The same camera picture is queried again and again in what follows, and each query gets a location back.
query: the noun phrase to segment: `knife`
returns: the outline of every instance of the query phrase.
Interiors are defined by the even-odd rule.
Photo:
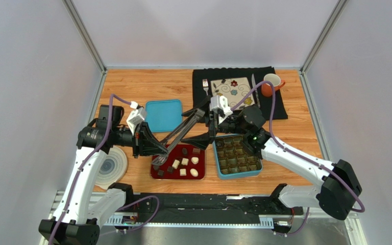
[[[255,76],[252,74],[252,88],[254,88],[255,86],[256,86]],[[261,105],[259,104],[258,89],[255,89],[255,97],[256,97],[256,104],[258,105],[259,108],[261,108]]]

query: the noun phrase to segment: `flower pattern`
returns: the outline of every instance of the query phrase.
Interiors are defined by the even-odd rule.
[[[246,105],[251,105],[252,104],[252,99],[248,97],[247,99],[245,99],[244,103]]]

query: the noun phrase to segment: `teal plastic lid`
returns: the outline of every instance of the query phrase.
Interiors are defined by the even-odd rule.
[[[149,101],[145,121],[153,133],[171,132],[182,122],[180,100]]]

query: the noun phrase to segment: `fork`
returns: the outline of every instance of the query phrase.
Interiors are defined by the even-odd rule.
[[[202,79],[202,86],[204,87],[204,90],[208,95],[208,80],[207,79]]]

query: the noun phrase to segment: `black placemat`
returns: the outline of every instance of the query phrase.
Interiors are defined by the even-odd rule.
[[[274,73],[275,69],[271,66],[262,68],[209,68],[199,69],[193,71],[193,107],[200,103],[205,97],[206,93],[202,87],[202,79],[208,79],[208,82],[212,80],[227,79],[227,78],[243,78],[247,77],[249,84],[252,86],[252,74],[255,76],[255,82],[258,84],[264,79],[264,76],[268,73]],[[262,116],[266,120],[270,118],[270,109],[272,108],[272,97],[265,97],[261,93],[261,87],[257,89],[259,95],[259,102],[261,104]],[[276,91],[276,104],[275,113],[273,119],[288,119],[286,114],[284,103],[282,102],[281,91]]]

